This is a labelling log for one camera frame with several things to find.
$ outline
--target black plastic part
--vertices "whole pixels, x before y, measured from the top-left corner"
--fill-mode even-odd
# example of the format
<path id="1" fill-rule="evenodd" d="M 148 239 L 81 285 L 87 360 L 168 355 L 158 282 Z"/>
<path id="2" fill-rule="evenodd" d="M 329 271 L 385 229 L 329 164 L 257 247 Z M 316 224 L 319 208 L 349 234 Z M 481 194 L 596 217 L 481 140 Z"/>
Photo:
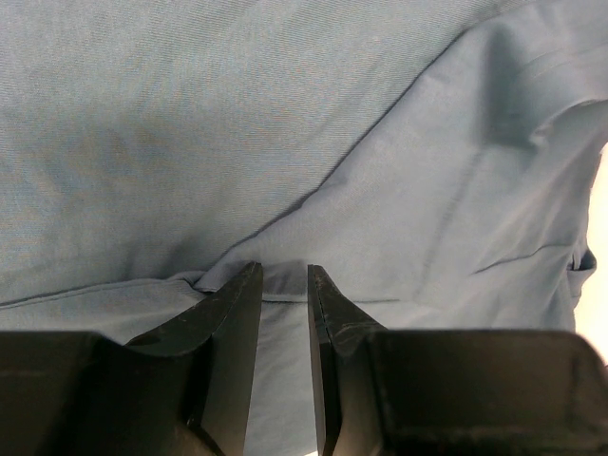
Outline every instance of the black plastic part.
<path id="1" fill-rule="evenodd" d="M 608 454 L 608 378 L 575 334 L 388 331 L 309 267 L 322 456 Z"/>
<path id="2" fill-rule="evenodd" d="M 127 346 L 93 332 L 1 332 L 0 454 L 242 454 L 261 293 L 251 263 Z"/>

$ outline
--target garment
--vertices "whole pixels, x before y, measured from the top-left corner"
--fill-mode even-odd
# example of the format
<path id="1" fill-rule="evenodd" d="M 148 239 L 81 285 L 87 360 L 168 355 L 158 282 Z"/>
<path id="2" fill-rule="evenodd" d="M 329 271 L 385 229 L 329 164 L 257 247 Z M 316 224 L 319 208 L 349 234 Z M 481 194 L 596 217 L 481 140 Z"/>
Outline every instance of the garment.
<path id="1" fill-rule="evenodd" d="M 606 2 L 98 3 L 5 5 L 1 329 L 124 342 L 261 261 L 246 454 L 301 456 L 307 263 L 392 328 L 574 328 Z"/>

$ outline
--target gray cloth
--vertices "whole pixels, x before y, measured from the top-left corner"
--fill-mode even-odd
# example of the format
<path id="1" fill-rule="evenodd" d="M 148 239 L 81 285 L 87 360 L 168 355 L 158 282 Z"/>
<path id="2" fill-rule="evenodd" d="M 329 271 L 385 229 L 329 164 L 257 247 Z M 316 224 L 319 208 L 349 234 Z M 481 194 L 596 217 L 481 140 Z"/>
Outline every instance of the gray cloth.
<path id="1" fill-rule="evenodd" d="M 393 328 L 572 330 L 608 3 L 520 3 L 4 6 L 0 329 L 125 341 L 259 260 L 246 454 L 281 456 L 315 449 L 309 262 Z"/>

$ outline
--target gray fabric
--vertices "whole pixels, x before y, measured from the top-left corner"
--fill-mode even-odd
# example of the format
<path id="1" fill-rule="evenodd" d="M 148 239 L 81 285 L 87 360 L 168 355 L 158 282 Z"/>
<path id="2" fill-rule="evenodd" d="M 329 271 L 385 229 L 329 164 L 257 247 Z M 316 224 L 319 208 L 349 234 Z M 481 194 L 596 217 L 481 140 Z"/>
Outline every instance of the gray fabric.
<path id="1" fill-rule="evenodd" d="M 0 2 L 0 302 L 207 270 L 525 0 Z"/>
<path id="2" fill-rule="evenodd" d="M 306 310 L 278 302 L 304 299 L 307 262 L 391 327 L 574 328 L 608 140 L 607 2 L 483 22 L 375 126 L 460 31 L 501 11 L 53 5 L 5 2 L 0 16 L 0 328 L 124 341 L 261 260 L 277 302 L 263 307 L 246 454 L 281 456 L 314 450 Z"/>

